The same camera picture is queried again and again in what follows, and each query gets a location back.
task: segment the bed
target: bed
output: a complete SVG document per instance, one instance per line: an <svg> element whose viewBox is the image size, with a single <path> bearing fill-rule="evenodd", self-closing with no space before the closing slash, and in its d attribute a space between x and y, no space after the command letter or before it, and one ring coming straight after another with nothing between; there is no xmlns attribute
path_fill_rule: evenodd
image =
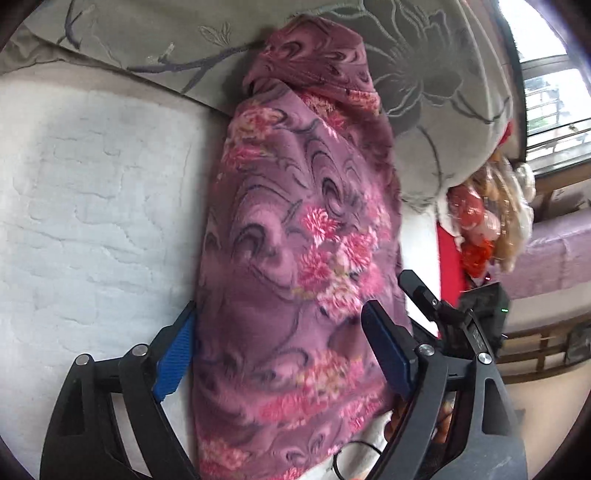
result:
<svg viewBox="0 0 591 480"><path fill-rule="evenodd" d="M0 432L38 477L74 358L149 343L192 298L206 185L228 117L64 62L0 77L0 104ZM405 266L439 295L435 225L433 209L405 209L402 248ZM191 455L189 396L185 377L163 407ZM132 466L147 473L115 402Z"/></svg>

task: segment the black gripper frame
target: black gripper frame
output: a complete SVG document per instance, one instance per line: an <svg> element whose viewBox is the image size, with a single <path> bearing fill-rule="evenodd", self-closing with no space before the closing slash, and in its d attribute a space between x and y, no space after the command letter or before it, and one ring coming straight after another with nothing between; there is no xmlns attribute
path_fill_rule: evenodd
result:
<svg viewBox="0 0 591 480"><path fill-rule="evenodd" d="M434 348L427 349L431 355L425 355L421 351L426 349L419 349L420 343L404 328L388 328L404 352L409 351L409 345L414 347L416 353L410 350L405 355L415 387L407 413L367 479L415 480L444 396L455 392L445 454L439 469L428 478L527 480L515 410L477 318L471 310L460 312L438 300L411 270L403 271L398 282L421 312L437 323L443 338L431 337L429 343ZM377 301L368 302L364 312L366 309L368 314L381 316L385 324L394 325Z"/></svg>
<svg viewBox="0 0 591 480"><path fill-rule="evenodd" d="M149 346L121 358L76 358L61 388L43 445L40 480L198 480L152 388L158 361L195 309L190 302ZM119 434L112 393L123 394L152 477L132 469Z"/></svg>

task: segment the folded blanket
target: folded blanket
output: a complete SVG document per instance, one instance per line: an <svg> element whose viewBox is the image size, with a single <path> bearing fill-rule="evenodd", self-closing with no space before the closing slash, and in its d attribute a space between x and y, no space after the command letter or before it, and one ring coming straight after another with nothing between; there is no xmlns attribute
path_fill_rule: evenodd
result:
<svg viewBox="0 0 591 480"><path fill-rule="evenodd" d="M211 185L194 416L204 479L294 479L387 411L361 329L378 299L410 329L399 184L362 39L303 16L244 80Z"/></svg>

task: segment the purple bed sheet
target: purple bed sheet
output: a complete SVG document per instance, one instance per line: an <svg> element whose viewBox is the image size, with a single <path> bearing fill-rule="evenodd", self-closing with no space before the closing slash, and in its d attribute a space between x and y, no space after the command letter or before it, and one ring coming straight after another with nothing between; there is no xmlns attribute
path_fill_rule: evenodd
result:
<svg viewBox="0 0 591 480"><path fill-rule="evenodd" d="M534 297L591 281L591 209L534 224L515 269L499 280L511 300Z"/></svg>

